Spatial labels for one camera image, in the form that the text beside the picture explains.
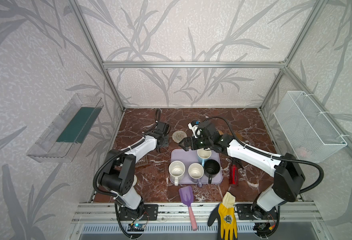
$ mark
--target mug handle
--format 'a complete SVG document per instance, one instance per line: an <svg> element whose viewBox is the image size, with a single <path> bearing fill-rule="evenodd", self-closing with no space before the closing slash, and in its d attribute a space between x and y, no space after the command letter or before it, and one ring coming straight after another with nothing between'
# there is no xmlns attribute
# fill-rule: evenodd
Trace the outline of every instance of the mug handle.
<svg viewBox="0 0 352 240"><path fill-rule="evenodd" d="M198 185L198 187L202 187L201 179L197 180L197 185Z"/></svg>

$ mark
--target plastic scoop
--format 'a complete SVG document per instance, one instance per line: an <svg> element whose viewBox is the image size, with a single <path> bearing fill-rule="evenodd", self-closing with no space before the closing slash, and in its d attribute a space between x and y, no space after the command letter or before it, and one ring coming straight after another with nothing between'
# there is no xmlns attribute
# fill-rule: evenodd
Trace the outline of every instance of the plastic scoop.
<svg viewBox="0 0 352 240"><path fill-rule="evenodd" d="M193 214L192 207L190 206L193 203L193 191L191 186L182 187L178 190L180 194L181 202L188 207L190 223L192 224L192 230L197 230L197 223L195 215Z"/></svg>

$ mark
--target red water bottle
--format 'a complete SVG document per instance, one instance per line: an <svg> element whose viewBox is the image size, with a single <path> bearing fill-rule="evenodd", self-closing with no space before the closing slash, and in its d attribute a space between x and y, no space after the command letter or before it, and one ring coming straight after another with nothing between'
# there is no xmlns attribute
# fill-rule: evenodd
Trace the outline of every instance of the red water bottle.
<svg viewBox="0 0 352 240"><path fill-rule="evenodd" d="M237 187L238 186L238 168L235 163L230 166L229 170L229 185L231 187Z"/></svg>

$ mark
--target yellow glove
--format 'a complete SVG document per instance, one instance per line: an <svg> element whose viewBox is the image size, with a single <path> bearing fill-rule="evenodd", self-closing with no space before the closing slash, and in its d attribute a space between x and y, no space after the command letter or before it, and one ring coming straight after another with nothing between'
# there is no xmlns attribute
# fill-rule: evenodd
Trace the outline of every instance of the yellow glove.
<svg viewBox="0 0 352 240"><path fill-rule="evenodd" d="M223 202L220 203L210 214L208 219L208 226L212 226L215 219L218 219L218 234L220 234L221 239L233 240L237 239L237 223L235 217L235 209L233 204L235 203L235 197L229 192L226 192Z"/></svg>

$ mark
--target marble tabletop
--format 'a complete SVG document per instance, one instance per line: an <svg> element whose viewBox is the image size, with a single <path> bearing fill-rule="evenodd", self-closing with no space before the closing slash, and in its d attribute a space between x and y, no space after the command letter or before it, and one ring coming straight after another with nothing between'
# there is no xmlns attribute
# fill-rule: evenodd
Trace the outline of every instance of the marble tabletop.
<svg viewBox="0 0 352 240"><path fill-rule="evenodd" d="M154 124L156 109L127 109L116 137L114 148L121 149L141 138L140 133ZM221 116L230 121L233 130L239 133L244 141L252 146L269 152L276 152L261 116L256 108L164 108L161 121L169 123L169 147L161 152L151 151L147 154L148 164L136 167L137 184L135 189L144 202L181 202L178 189L169 180L168 166L171 152L180 148L172 140L172 133L185 131L188 136L192 132L188 123L192 120L204 120L211 116ZM216 128L223 133L230 133L226 123L221 119L212 119ZM267 189L273 178L259 168L242 162L244 169L239 169L238 187L229 186L229 168L231 160L220 154L223 181L219 185L205 184L202 188L192 185L195 202L221 202L226 191L230 191L239 202L253 202L257 195ZM113 202L110 196L97 194L94 202Z"/></svg>

